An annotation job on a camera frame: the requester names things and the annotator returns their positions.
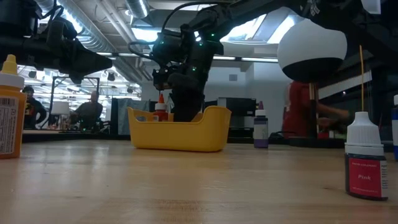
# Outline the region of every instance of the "dropper bottle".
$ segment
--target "dropper bottle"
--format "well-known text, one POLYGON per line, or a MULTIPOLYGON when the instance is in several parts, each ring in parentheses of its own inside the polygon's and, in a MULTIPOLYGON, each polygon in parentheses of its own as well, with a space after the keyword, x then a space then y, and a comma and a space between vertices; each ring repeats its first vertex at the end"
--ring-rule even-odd
POLYGON ((8 55, 0 72, 0 159, 21 153, 26 94, 24 78, 18 76, 16 57, 8 55))

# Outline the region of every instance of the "white dome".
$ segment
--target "white dome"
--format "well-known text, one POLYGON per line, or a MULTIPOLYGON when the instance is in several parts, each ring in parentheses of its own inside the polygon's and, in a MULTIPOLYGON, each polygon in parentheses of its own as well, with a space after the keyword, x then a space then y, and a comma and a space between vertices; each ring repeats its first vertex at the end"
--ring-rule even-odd
POLYGON ((302 71, 302 75, 307 72, 311 73, 311 78, 305 79, 312 79, 312 82, 317 72, 330 73, 324 75, 334 73, 343 62, 346 53, 347 40, 344 33, 325 29, 305 19, 290 28, 283 36, 278 46, 278 61, 288 77, 299 78, 301 75, 297 74, 297 71, 302 71))

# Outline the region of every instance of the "wooden tabletop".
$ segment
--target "wooden tabletop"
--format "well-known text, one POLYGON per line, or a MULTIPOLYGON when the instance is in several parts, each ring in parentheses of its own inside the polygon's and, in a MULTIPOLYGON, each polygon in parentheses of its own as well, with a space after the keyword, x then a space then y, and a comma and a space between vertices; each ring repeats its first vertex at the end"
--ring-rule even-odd
POLYGON ((390 200, 373 202, 345 194, 342 150, 25 144, 0 161, 0 223, 398 223, 398 163, 387 157, 390 200))

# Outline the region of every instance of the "yellow plastic basket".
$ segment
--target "yellow plastic basket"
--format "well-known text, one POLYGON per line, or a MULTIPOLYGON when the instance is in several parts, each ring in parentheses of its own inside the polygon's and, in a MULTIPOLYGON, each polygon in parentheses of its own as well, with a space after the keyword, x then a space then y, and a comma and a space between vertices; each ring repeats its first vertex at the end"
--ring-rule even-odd
POLYGON ((150 112, 128 108, 131 143, 140 149, 217 152, 228 139, 231 112, 209 106, 190 123, 153 122, 150 112))

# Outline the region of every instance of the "barcode label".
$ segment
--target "barcode label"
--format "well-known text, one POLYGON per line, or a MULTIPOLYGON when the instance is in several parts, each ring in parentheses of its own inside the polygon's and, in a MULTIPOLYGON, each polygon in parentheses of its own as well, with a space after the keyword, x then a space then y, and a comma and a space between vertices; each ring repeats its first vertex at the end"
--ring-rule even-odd
POLYGON ((16 99, 0 98, 0 106, 15 106, 16 99))
POLYGON ((18 98, 0 96, 0 154, 15 151, 18 98))

